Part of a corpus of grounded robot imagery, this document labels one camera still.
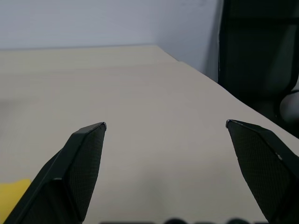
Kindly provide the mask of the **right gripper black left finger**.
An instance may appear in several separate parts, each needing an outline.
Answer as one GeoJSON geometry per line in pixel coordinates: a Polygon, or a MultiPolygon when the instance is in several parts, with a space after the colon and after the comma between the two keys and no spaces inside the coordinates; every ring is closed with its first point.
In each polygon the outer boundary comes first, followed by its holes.
{"type": "Polygon", "coordinates": [[[74,132],[3,224],[82,224],[98,178],[106,129],[100,122],[74,132]]]}

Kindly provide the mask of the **small yellow object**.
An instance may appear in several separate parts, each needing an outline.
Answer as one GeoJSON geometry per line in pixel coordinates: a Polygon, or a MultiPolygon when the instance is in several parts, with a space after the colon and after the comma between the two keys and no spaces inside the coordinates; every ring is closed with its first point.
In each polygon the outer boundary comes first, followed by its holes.
{"type": "Polygon", "coordinates": [[[0,183],[0,224],[4,223],[30,184],[30,179],[0,183]]]}

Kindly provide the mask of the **black office chair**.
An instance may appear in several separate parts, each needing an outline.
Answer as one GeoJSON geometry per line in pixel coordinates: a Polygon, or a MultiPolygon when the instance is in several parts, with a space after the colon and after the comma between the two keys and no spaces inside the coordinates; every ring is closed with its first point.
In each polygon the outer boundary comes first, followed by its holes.
{"type": "Polygon", "coordinates": [[[282,103],[299,79],[299,0],[224,0],[218,82],[238,100],[299,138],[282,103]]]}

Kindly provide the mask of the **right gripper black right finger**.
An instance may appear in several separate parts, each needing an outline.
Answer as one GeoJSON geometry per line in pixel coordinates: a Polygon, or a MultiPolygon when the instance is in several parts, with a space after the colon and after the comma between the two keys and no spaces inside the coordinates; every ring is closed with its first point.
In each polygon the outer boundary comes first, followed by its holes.
{"type": "Polygon", "coordinates": [[[251,193],[270,224],[299,224],[299,156],[272,131],[229,119],[235,154],[251,193]]]}

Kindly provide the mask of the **pale grey rounded object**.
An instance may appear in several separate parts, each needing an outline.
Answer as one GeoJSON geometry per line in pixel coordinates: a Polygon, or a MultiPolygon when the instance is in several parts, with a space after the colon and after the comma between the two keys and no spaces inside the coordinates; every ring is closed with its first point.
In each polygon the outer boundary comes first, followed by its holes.
{"type": "Polygon", "coordinates": [[[293,90],[283,98],[279,111],[286,123],[299,123],[299,90],[293,90]]]}

